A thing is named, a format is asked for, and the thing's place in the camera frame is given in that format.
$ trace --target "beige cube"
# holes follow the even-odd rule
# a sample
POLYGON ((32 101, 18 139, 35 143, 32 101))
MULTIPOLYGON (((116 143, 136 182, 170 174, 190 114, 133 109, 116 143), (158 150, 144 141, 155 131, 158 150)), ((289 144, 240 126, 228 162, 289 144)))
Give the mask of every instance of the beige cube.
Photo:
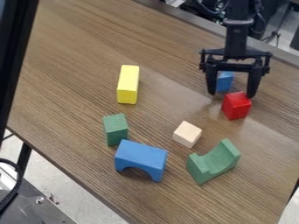
POLYGON ((199 140, 203 130, 183 121, 173 133, 173 139, 189 149, 199 140))

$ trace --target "table leg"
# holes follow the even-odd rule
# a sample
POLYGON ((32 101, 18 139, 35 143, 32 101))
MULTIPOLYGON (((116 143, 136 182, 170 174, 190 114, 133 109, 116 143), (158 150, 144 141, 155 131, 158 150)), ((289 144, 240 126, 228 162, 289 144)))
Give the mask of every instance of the table leg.
POLYGON ((32 148, 23 143, 22 150, 17 160, 17 165, 21 169, 20 175, 23 177, 28 165, 28 161, 32 152, 32 148))

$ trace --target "yellow block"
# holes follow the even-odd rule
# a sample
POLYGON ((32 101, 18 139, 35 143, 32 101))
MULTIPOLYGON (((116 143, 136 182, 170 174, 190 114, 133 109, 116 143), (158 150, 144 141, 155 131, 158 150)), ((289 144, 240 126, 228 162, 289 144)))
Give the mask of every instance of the yellow block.
POLYGON ((122 66, 117 86, 119 103, 136 104, 139 84, 139 66, 122 66))

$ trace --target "red cube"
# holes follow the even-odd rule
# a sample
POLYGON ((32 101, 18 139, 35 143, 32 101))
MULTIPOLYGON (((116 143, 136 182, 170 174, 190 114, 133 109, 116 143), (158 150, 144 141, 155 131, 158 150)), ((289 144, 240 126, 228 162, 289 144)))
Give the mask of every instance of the red cube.
POLYGON ((229 120, 234 120, 246 117, 251 105, 251 101, 243 92, 226 94, 222 103, 222 110, 229 120))

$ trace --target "screw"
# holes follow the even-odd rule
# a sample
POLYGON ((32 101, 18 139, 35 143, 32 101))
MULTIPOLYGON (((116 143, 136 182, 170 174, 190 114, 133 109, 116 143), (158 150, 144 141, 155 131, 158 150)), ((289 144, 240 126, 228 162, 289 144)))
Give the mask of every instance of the screw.
POLYGON ((45 199, 43 197, 37 197, 37 199, 35 200, 35 203, 41 205, 45 202, 45 199))

